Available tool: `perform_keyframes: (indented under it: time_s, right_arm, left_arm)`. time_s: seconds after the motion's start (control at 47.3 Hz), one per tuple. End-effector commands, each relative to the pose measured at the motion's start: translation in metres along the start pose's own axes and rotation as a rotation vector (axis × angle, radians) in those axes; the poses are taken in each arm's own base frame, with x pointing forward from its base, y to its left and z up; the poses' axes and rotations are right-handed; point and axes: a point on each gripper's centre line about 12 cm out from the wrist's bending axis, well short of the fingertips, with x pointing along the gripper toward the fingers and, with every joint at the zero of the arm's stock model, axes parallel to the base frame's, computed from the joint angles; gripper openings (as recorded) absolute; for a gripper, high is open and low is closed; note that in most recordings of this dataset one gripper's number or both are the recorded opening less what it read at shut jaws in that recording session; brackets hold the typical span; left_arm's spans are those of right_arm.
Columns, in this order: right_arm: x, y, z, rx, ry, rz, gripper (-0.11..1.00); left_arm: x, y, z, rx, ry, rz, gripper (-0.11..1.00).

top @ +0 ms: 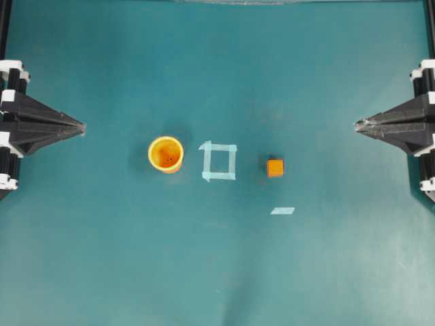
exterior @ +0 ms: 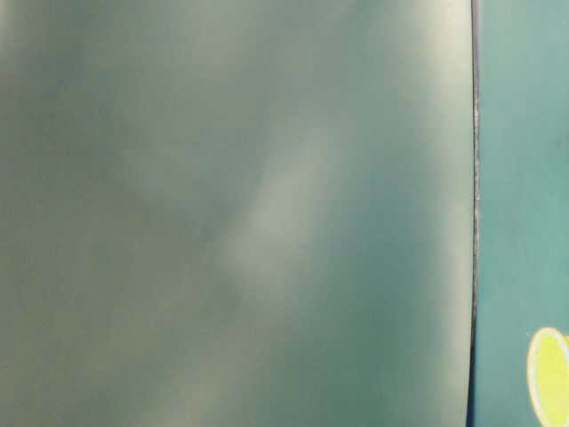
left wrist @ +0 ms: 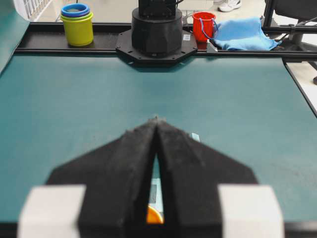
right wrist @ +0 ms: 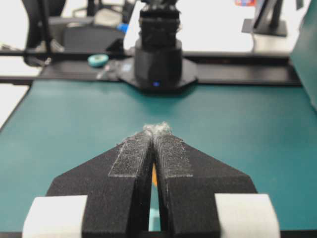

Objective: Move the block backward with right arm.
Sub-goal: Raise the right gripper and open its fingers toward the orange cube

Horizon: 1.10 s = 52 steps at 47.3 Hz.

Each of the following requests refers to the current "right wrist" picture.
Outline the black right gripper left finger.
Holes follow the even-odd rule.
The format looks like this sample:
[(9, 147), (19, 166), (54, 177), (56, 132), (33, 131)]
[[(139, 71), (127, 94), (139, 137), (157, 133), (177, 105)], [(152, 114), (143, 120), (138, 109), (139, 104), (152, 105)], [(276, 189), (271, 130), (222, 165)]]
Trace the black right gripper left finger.
[(36, 197), (24, 238), (127, 238), (149, 224), (152, 136), (139, 132), (58, 175)]

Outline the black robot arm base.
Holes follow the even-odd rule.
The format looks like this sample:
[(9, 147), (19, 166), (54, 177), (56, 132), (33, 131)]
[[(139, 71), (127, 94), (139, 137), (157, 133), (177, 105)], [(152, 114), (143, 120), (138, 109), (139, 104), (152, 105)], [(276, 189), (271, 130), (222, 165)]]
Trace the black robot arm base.
[(197, 65), (183, 57), (176, 38), (180, 12), (174, 0), (147, 0), (140, 10), (134, 56), (117, 68), (118, 78), (149, 93), (181, 91), (197, 81)]

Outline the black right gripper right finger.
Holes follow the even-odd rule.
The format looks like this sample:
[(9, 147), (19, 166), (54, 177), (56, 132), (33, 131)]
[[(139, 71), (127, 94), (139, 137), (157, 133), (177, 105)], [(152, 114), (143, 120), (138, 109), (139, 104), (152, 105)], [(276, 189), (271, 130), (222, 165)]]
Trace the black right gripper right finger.
[(162, 224), (175, 238), (278, 238), (270, 197), (251, 178), (167, 133), (154, 138)]

